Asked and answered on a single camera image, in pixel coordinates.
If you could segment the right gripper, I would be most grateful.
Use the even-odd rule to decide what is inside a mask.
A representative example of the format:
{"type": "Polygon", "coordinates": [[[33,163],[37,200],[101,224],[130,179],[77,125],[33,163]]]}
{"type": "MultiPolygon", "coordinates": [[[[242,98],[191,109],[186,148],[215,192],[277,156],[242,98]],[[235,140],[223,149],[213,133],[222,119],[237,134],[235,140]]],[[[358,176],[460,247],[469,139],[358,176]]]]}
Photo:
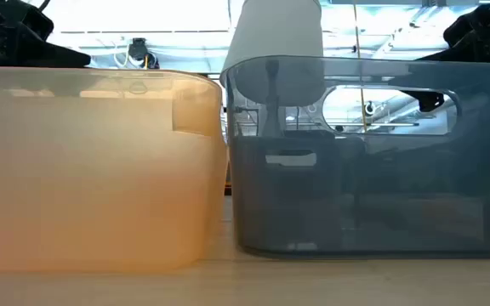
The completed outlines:
{"type": "Polygon", "coordinates": [[[485,95],[490,110],[490,56],[484,55],[490,54],[490,3],[459,16],[443,38],[449,50],[409,61],[407,74],[392,85],[416,99],[422,112],[441,108],[447,96],[468,105],[485,95]]]}

